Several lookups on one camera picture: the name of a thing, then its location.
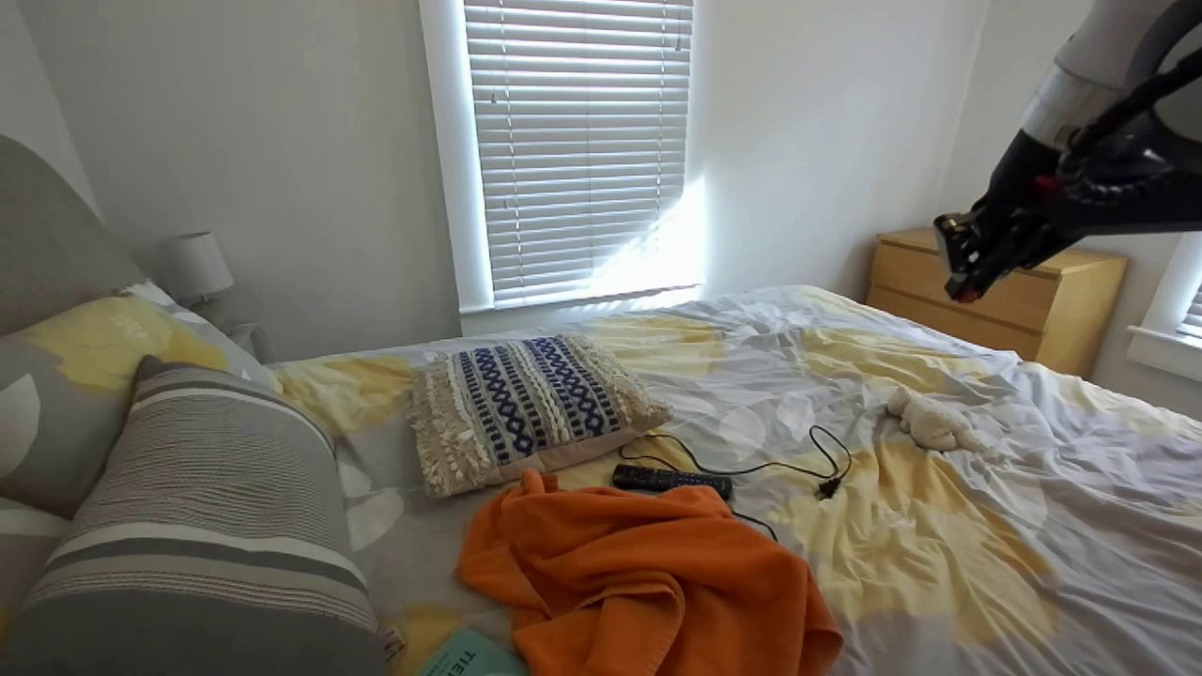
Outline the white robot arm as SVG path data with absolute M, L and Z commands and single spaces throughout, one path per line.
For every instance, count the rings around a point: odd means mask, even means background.
M 1202 0 L 1094 0 L 982 197 L 939 214 L 945 296 L 979 301 L 1083 238 L 1202 227 Z

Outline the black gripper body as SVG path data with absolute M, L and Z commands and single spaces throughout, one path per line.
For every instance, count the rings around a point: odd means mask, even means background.
M 1083 204 L 1071 197 L 1076 160 L 1076 147 L 1046 147 L 1030 133 L 1009 140 L 987 192 L 965 212 L 975 219 L 975 252 L 998 258 L 998 278 L 1086 238 Z

